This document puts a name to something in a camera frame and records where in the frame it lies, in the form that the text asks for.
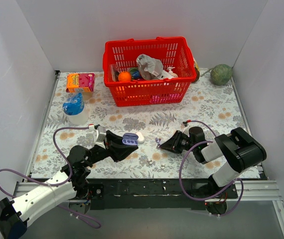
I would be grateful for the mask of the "purple earbud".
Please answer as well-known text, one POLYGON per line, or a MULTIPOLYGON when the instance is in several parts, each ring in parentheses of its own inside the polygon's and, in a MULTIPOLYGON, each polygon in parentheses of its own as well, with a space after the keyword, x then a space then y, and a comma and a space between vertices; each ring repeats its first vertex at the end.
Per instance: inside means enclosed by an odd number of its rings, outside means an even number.
POLYGON ((157 147, 160 147, 160 145, 161 145, 161 138, 156 138, 155 142, 157 144, 157 147))

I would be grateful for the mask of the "blue earbud charging case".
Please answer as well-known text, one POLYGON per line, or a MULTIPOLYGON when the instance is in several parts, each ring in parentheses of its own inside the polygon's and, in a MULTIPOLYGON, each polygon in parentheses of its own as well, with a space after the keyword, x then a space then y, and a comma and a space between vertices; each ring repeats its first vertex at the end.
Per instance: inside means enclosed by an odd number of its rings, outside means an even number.
POLYGON ((125 133, 122 136, 122 143, 129 146, 138 146, 138 135, 134 133, 125 133))

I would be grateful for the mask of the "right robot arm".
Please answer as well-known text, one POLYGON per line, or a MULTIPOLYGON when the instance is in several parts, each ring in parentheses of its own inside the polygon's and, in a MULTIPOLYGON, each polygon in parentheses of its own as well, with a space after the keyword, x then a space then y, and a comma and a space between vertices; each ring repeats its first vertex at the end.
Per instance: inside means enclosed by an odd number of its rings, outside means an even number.
POLYGON ((264 147, 241 127, 215 137, 211 143, 206 140, 201 127, 187 127, 185 131, 176 131, 159 148, 174 153, 192 152, 201 164, 225 157, 224 165, 208 178, 207 185, 202 186, 214 198, 221 197, 227 185, 267 158, 264 147))

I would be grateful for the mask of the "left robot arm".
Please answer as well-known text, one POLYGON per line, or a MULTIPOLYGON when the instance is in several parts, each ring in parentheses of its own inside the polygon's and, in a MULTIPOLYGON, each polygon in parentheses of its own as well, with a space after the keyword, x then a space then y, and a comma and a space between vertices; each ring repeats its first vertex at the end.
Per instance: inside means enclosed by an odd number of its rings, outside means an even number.
POLYGON ((94 131, 92 148, 72 147, 67 164, 51 178, 24 195, 0 201, 0 233, 5 239, 20 238, 36 219, 69 199, 90 200, 95 192, 87 180, 90 168, 108 157, 122 161, 138 149, 134 133, 118 136, 99 125, 88 128, 94 131))

